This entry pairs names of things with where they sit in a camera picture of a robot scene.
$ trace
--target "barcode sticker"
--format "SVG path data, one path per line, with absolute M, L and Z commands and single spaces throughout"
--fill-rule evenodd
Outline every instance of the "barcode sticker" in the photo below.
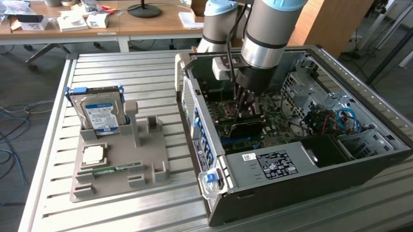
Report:
M 249 153 L 249 154 L 243 154 L 243 160 L 244 161 L 248 161 L 248 160 L 255 160 L 256 159 L 256 156 L 255 156 L 255 153 Z

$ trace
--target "gray floor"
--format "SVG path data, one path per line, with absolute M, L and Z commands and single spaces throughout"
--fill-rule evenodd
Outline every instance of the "gray floor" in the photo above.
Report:
M 364 19 L 362 25 L 359 26 L 358 32 L 363 34 L 367 26 L 372 22 L 372 18 Z M 387 41 L 383 49 L 376 51 L 376 57 L 368 59 L 368 62 L 363 66 L 363 72 L 368 75 L 374 68 L 378 66 L 379 62 L 387 55 L 388 51 L 402 38 L 406 31 L 398 29 L 394 36 Z M 136 45 L 144 50 L 151 46 L 152 41 L 144 41 Z M 97 49 L 92 46 L 92 43 L 77 43 L 68 44 L 68 49 L 74 53 L 96 53 L 96 52 L 118 52 L 118 47 L 116 42 L 101 42 L 102 49 Z M 179 49 L 187 49 L 192 45 L 196 45 L 193 39 L 176 40 L 175 46 Z M 151 48 L 151 50 L 167 50 L 168 40 L 157 40 Z M 388 64 L 387 68 L 382 73 L 396 64 L 400 59 L 413 50 L 413 42 L 410 42 L 396 57 L 394 61 Z M 29 104 L 42 100 L 50 100 L 56 95 L 56 87 L 60 80 L 65 54 L 61 50 L 54 48 L 45 56 L 42 56 L 34 64 L 38 66 L 38 72 L 30 72 L 24 66 L 24 60 L 33 52 L 24 50 L 21 45 L 14 46 L 13 51 L 9 55 L 0 56 L 0 106 L 8 106 L 12 104 Z M 366 57 L 360 60 L 355 60 L 358 64 L 362 64 Z M 356 71 L 356 67 L 351 62 L 344 62 L 347 67 L 352 72 Z M 413 82 L 410 81 L 410 76 L 413 74 L 413 63 L 408 64 L 407 69 L 392 68 L 382 80 L 375 84 L 375 88 L 383 98 L 390 102 L 395 109 L 413 120 L 413 109 L 411 109 L 411 99 L 413 99 Z M 16 153 L 20 157 L 22 168 L 28 179 L 32 179 L 34 172 L 37 156 L 41 147 L 41 141 L 44 132 L 46 129 L 49 114 L 40 114 L 30 116 L 30 128 L 22 136 L 12 141 Z M 9 120 L 0 116 L 0 132 L 8 132 L 20 121 Z M 0 144 L 0 148 L 8 149 L 5 144 Z M 5 165 L 0 165 L 0 174 L 4 173 Z M 9 199 L 21 190 L 21 178 L 18 170 L 14 167 L 12 172 L 0 180 L 0 202 Z M 28 187 L 24 188 L 22 194 L 20 194 L 12 202 L 24 202 L 28 193 Z M 18 221 L 22 213 L 22 206 L 6 206 L 0 207 L 0 231 L 13 232 L 17 230 Z

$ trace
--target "paper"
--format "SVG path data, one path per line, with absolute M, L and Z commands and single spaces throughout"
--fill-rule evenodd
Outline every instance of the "paper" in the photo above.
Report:
M 204 28 L 204 23 L 195 23 L 192 13 L 189 12 L 179 12 L 177 13 L 180 22 L 185 29 L 201 29 Z

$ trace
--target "green circuit board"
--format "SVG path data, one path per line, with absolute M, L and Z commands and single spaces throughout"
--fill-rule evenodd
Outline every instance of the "green circuit board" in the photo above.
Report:
M 215 123 L 225 154 L 286 144 L 291 139 L 302 135 L 291 130 L 287 120 L 279 112 L 278 101 L 274 95 L 264 94 L 259 99 L 260 116 L 241 122 L 233 121 L 236 104 L 232 100 L 207 102 L 208 112 Z M 248 132 L 240 131 L 241 136 L 237 135 L 232 138 L 233 127 L 249 123 L 252 126 L 248 128 L 259 131 L 252 131 L 251 135 Z

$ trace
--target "chair wheel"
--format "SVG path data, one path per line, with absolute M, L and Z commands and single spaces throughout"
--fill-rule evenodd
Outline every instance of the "chair wheel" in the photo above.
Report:
M 33 50 L 33 47 L 32 47 L 30 45 L 24 45 L 24 49 L 25 49 L 26 51 L 32 51 L 32 50 Z
M 94 46 L 96 48 L 101 48 L 101 45 L 100 45 L 100 43 L 97 43 L 97 42 L 93 42 L 93 46 Z
M 26 67 L 30 71 L 37 71 L 38 70 L 38 67 L 37 67 L 37 65 L 29 65 L 28 67 Z

